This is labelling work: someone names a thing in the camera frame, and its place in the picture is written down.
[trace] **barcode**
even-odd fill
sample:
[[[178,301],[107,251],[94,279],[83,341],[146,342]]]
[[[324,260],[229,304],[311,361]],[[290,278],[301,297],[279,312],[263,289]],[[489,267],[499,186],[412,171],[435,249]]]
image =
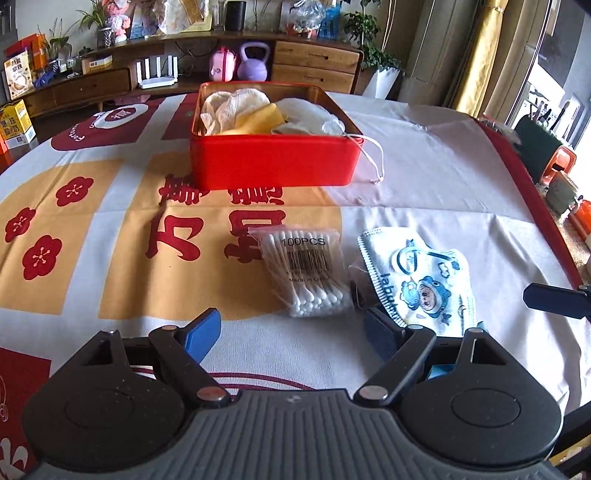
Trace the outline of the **barcode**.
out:
[[[292,273],[317,275],[330,272],[330,264],[326,261],[322,250],[288,250],[287,259]]]

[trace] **cotton swab pack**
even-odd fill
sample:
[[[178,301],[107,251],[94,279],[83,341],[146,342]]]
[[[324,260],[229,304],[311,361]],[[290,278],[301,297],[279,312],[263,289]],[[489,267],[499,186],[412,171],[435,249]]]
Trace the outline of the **cotton swab pack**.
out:
[[[276,295],[292,317],[332,315],[353,308],[336,231],[264,226],[256,238]]]

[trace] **red chinese character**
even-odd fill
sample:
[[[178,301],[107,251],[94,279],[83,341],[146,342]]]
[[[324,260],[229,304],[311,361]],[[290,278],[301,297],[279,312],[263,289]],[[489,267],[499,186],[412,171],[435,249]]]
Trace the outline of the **red chinese character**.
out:
[[[192,244],[189,240],[202,230],[203,220],[198,217],[182,218],[167,215],[164,218],[164,232],[159,232],[158,226],[163,214],[164,212],[160,212],[152,220],[146,257],[152,258],[156,255],[158,253],[158,242],[162,242],[178,250],[180,252],[179,258],[187,261],[197,260],[201,255],[201,251],[197,245]],[[190,228],[191,234],[187,239],[179,238],[174,234],[175,228]]]
[[[283,210],[234,210],[228,216],[232,229],[230,233],[238,237],[238,244],[227,244],[223,252],[226,258],[237,257],[241,263],[261,260],[261,251],[256,240],[248,235],[250,226],[281,225],[285,219]],[[248,220],[267,220],[269,223],[245,223]]]
[[[232,196],[234,205],[250,205],[251,203],[272,203],[273,205],[284,205],[283,189],[281,187],[264,187],[256,189],[236,189],[228,190]]]
[[[185,205],[196,205],[199,203],[199,197],[205,197],[209,190],[199,190],[195,188],[193,176],[191,174],[184,177],[175,177],[169,173],[164,178],[164,187],[158,189],[160,200],[173,200]]]

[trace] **table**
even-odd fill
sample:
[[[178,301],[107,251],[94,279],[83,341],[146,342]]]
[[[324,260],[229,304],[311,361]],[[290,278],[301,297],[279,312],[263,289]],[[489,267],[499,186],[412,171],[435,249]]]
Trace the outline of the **table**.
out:
[[[522,302],[532,281],[580,277],[508,144],[447,109],[332,96],[384,147],[382,184],[360,158],[346,187],[200,192],[187,139],[195,94],[99,113],[0,176],[0,425],[12,450],[28,396],[97,331],[142,336],[210,306],[225,321],[203,366],[230,392],[355,391],[381,363],[362,314],[281,314],[250,224],[336,229],[347,265],[360,256],[356,237],[382,225],[457,248],[491,335],[563,411],[591,400],[588,322]]]

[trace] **orange object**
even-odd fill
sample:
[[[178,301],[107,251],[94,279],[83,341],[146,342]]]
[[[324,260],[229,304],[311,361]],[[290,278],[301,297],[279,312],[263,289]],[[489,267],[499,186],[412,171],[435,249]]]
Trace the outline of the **orange object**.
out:
[[[0,173],[6,170],[10,165],[12,165],[12,157],[10,156],[6,143],[2,137],[0,137]]]
[[[554,178],[554,175],[556,175],[557,172],[557,169],[555,169],[554,166],[558,165],[562,168],[562,171],[564,173],[568,174],[572,170],[574,163],[576,161],[577,154],[573,152],[569,147],[561,145],[556,149],[554,155],[552,155],[552,157],[550,158],[548,165],[546,165],[546,169],[542,174],[540,183],[542,185],[550,184],[552,178]]]
[[[589,246],[591,243],[591,239],[589,239],[589,235],[591,234],[591,202],[583,200],[579,209],[576,212],[569,214],[569,220],[582,238],[583,242]]]
[[[360,135],[351,119],[312,85],[274,82],[202,83],[191,129],[190,151],[195,185],[200,190],[347,185],[357,165],[363,139],[324,135],[211,135],[204,136],[200,113],[203,102],[218,91],[256,88],[271,102],[295,97],[326,108]]]
[[[33,57],[33,68],[40,70],[47,65],[47,52],[43,46],[44,43],[45,35],[34,33],[10,45],[4,50],[4,53],[7,58],[11,58],[24,50],[28,50],[29,55]]]

